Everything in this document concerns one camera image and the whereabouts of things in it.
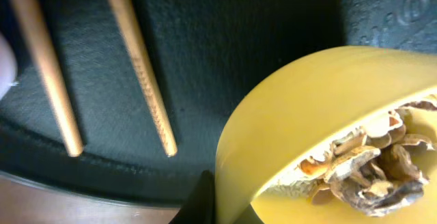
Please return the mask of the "wooden chopstick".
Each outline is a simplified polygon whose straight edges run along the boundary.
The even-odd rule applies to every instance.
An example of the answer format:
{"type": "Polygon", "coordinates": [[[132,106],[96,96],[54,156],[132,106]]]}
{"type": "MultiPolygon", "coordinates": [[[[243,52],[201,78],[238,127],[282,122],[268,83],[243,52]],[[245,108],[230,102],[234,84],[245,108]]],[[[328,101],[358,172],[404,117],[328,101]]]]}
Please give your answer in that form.
{"type": "Polygon", "coordinates": [[[38,69],[69,156],[83,153],[83,142],[57,54],[38,0],[10,0],[20,30],[38,69]]]}
{"type": "Polygon", "coordinates": [[[178,153],[173,130],[150,61],[132,0],[108,0],[150,110],[163,150],[168,157],[178,153]]]}

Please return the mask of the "round black serving tray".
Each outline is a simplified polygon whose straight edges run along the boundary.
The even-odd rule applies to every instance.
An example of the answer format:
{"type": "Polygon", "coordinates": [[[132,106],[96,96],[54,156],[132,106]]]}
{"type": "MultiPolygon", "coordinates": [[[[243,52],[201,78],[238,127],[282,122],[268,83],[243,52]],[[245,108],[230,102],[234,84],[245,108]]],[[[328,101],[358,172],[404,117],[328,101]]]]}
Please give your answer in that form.
{"type": "Polygon", "coordinates": [[[1,173],[111,202],[181,205],[213,170],[226,121],[262,80],[343,45],[436,52],[436,0],[132,0],[178,144],[161,145],[107,0],[40,0],[81,131],[68,156],[9,0],[18,63],[1,99],[1,173]]]}

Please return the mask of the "yellow plastic bowl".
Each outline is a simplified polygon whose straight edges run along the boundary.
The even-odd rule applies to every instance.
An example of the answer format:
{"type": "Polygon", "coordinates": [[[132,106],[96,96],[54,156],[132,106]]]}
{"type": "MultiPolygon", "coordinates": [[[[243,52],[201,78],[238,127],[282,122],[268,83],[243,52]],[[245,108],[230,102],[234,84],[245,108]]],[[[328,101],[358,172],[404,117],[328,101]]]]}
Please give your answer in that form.
{"type": "Polygon", "coordinates": [[[266,189],[335,135],[435,92],[436,56],[410,51],[342,46],[280,68],[249,92],[221,133],[216,222],[372,223],[337,200],[317,207],[266,189]]]}

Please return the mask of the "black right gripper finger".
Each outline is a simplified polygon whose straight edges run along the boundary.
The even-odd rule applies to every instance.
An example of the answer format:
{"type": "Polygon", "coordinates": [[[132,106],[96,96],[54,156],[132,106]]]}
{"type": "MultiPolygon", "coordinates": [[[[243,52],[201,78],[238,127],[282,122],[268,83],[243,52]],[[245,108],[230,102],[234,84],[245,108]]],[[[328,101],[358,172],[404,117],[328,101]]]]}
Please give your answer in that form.
{"type": "Polygon", "coordinates": [[[187,201],[169,224],[214,224],[215,185],[214,174],[203,171],[187,201]]]}

